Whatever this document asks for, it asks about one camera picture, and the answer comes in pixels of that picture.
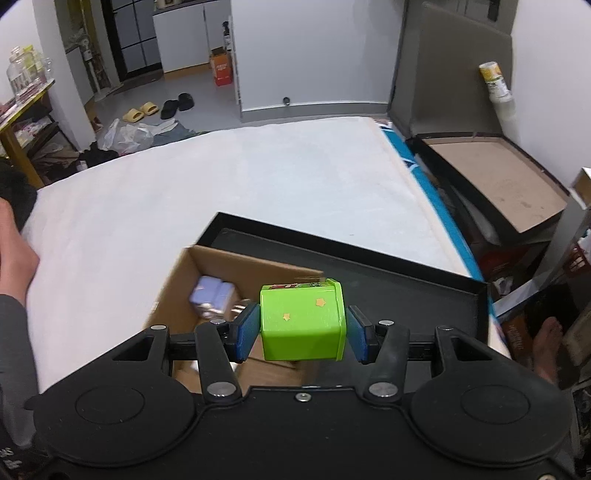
black slipper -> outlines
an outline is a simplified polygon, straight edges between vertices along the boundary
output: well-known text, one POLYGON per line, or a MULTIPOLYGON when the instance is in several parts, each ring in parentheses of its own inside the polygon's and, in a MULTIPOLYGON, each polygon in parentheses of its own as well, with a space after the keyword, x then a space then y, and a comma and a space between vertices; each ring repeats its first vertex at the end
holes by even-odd
POLYGON ((185 110, 189 110, 195 106, 195 102, 193 102, 193 97, 190 96, 188 93, 181 93, 178 96, 178 109, 184 112, 185 110))
POLYGON ((178 100, 166 100, 164 102, 164 106, 162 107, 162 111, 160 112, 160 118, 162 120, 168 120, 169 118, 174 117, 174 114, 177 112, 178 108, 178 100))

green box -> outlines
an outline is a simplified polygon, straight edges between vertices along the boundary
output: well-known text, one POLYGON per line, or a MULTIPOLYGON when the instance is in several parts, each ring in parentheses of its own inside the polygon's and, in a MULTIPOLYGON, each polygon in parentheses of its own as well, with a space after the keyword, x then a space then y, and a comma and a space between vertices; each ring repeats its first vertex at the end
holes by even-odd
POLYGON ((265 360, 343 358, 347 326, 340 283, 267 285, 261 290, 265 360))

human foot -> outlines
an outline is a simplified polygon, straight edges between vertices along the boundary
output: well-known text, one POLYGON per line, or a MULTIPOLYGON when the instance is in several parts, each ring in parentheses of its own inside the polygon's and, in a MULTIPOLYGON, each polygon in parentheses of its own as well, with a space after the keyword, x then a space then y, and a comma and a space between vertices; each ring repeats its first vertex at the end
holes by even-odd
POLYGON ((532 346, 534 372, 553 384, 558 383, 556 356, 562 343, 562 336, 560 322, 556 317, 549 317, 542 324, 532 346))
POLYGON ((18 232, 12 207, 0 199, 0 293, 24 306, 38 265, 39 257, 18 232))

white bed surface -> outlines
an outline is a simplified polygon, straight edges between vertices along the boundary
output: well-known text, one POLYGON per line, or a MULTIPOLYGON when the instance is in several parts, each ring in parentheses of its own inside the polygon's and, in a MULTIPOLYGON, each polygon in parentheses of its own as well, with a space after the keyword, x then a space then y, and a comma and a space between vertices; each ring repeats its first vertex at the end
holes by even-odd
POLYGON ((41 390, 143 328, 181 249, 223 211, 467 275, 368 118, 213 132, 43 188, 24 229, 41 390))

white sheet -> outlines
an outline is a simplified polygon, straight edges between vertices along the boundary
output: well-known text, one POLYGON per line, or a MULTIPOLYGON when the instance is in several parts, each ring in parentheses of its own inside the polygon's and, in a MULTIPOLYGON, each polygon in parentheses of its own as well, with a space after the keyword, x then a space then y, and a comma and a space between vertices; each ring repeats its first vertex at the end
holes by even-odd
POLYGON ((213 132, 40 190, 24 235, 41 390, 143 328, 183 247, 218 211, 467 275, 441 222, 367 118, 213 132))

